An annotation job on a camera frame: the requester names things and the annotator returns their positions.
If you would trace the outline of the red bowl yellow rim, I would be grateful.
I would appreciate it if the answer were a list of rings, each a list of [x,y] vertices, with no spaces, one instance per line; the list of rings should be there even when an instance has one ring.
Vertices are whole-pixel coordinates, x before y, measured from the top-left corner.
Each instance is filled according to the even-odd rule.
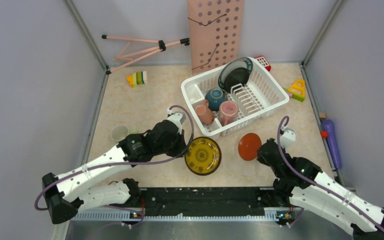
[[[238,143],[238,154],[244,161],[252,161],[258,156],[261,138],[256,133],[247,133]]]

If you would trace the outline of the yellow patterned plate black rim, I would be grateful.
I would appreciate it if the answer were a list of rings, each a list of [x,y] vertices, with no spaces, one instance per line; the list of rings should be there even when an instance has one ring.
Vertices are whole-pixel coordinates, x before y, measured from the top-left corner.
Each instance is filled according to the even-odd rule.
[[[200,136],[191,142],[184,161],[192,173],[198,176],[208,176],[221,165],[222,151],[215,140]]]

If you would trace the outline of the light green mug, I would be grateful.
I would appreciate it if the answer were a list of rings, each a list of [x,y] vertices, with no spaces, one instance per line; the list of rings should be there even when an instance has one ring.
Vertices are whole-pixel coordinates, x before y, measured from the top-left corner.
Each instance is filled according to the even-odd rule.
[[[129,134],[137,134],[138,132],[137,129],[129,129],[127,126],[119,124],[111,129],[109,136],[113,141],[120,142]]]

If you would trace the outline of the orange dotted mug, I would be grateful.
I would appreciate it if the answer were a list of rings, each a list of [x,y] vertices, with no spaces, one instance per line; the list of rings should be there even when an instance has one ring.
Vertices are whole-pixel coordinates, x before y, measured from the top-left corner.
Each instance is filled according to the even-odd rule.
[[[215,116],[209,108],[209,101],[207,99],[204,99],[202,103],[195,107],[195,113],[199,121],[205,126],[211,125],[215,120]]]

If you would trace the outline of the pink glass mug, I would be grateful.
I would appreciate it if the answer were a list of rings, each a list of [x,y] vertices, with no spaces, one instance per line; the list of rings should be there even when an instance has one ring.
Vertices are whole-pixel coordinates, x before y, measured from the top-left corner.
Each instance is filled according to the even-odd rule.
[[[224,101],[219,106],[220,123],[222,126],[234,122],[239,112],[239,107],[234,101]]]

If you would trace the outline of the white plastic dish rack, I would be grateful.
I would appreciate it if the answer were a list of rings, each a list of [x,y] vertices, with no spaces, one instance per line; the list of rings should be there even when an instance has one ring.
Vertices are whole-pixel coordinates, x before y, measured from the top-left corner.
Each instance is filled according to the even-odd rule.
[[[218,78],[227,64],[197,74],[182,82],[181,92],[183,98],[197,123],[199,131],[205,137],[217,139],[220,136],[229,135],[251,125],[259,118],[271,116],[289,102],[288,94],[271,73],[255,58],[249,58],[253,62],[253,70],[247,84],[233,90],[232,93],[226,94],[227,99],[235,102],[238,106],[238,114],[234,122],[226,126],[222,126],[220,113],[217,111],[213,113],[215,116],[214,122],[211,125],[203,125],[195,113],[195,107],[203,102],[209,90],[220,88]]]

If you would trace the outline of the black small plate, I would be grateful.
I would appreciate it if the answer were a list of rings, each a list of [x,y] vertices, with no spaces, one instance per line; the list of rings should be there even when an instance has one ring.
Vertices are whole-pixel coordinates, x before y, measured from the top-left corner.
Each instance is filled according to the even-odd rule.
[[[249,71],[244,67],[239,67],[232,70],[224,80],[224,91],[231,93],[233,90],[239,88],[238,84],[243,87],[248,83],[250,77]]]

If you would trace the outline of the white plate green rim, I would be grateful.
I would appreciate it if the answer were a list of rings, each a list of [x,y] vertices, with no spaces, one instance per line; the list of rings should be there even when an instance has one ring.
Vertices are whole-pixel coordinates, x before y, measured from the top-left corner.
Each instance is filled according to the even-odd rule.
[[[233,60],[229,64],[227,64],[222,69],[222,71],[220,72],[219,77],[218,77],[218,86],[220,89],[222,89],[224,91],[225,78],[227,77],[227,75],[231,71],[233,71],[237,68],[246,68],[248,70],[249,76],[250,76],[252,71],[253,71],[254,64],[253,64],[253,61],[251,60],[251,58],[249,58],[249,57],[240,57],[240,58]]]

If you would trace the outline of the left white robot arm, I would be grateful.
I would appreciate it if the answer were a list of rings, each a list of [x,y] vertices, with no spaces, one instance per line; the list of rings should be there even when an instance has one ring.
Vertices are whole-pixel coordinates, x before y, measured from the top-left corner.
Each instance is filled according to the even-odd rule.
[[[42,192],[36,198],[36,210],[48,211],[58,225],[71,220],[79,212],[111,204],[134,207],[140,202],[138,182],[126,178],[118,183],[97,187],[96,184],[119,172],[140,165],[153,165],[156,156],[166,155],[170,162],[183,157],[191,144],[185,140],[183,123],[190,114],[167,111],[167,118],[144,133],[127,135],[96,159],[66,173],[45,174]]]

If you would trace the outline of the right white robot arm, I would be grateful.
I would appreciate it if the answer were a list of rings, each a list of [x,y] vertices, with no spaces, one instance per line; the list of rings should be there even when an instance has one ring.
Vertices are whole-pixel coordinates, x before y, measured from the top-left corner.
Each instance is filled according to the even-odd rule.
[[[282,207],[310,211],[341,228],[355,240],[384,240],[384,207],[363,200],[304,157],[291,157],[270,138],[257,160],[275,175],[273,200]]]

